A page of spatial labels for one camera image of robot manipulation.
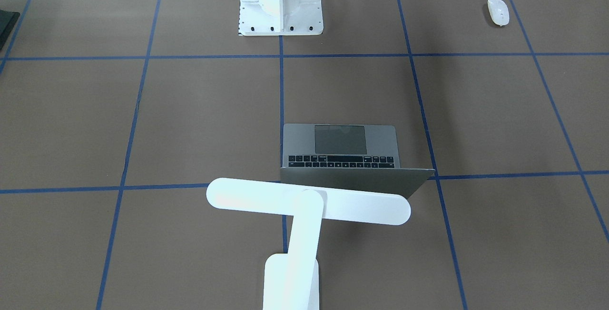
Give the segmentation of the white desk lamp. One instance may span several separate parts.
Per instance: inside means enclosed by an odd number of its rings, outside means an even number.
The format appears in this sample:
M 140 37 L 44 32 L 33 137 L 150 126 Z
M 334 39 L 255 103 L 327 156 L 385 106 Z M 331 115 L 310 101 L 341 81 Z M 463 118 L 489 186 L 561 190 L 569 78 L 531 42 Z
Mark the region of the white desk lamp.
M 317 250 L 324 219 L 402 225 L 411 216 L 409 202 L 396 194 L 233 178 L 213 180 L 206 197 L 221 210 L 292 216 L 287 253 L 265 262 L 264 310 L 320 308 Z

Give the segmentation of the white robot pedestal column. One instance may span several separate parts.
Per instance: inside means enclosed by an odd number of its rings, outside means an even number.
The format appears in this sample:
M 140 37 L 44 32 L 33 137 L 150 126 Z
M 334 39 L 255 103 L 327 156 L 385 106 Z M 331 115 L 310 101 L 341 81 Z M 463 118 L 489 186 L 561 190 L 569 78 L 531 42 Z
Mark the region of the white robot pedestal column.
M 241 36 L 316 36 L 324 31 L 322 0 L 239 0 Z

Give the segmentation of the white computer mouse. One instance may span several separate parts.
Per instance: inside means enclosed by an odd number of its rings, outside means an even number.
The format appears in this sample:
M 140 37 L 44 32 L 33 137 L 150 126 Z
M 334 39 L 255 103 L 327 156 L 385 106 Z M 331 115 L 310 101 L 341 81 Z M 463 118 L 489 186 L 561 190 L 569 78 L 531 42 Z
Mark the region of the white computer mouse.
M 490 19 L 496 26 L 504 27 L 509 24 L 511 16 L 505 1 L 487 0 L 487 8 L 489 10 Z

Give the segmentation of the black flat box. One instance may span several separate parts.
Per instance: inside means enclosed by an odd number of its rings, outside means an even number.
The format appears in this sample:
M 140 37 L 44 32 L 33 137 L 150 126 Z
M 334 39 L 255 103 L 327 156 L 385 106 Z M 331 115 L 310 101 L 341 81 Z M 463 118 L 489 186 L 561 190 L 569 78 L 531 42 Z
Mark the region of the black flat box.
M 17 24 L 21 13 L 15 11 L 0 10 L 0 49 L 5 46 Z

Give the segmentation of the grey laptop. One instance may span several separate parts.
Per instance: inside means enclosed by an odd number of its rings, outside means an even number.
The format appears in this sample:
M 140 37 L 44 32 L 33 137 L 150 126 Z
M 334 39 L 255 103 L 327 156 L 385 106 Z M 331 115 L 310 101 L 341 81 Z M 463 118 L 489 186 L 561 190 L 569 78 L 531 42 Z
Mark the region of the grey laptop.
M 433 168 L 402 167 L 392 125 L 285 124 L 280 181 L 411 197 Z

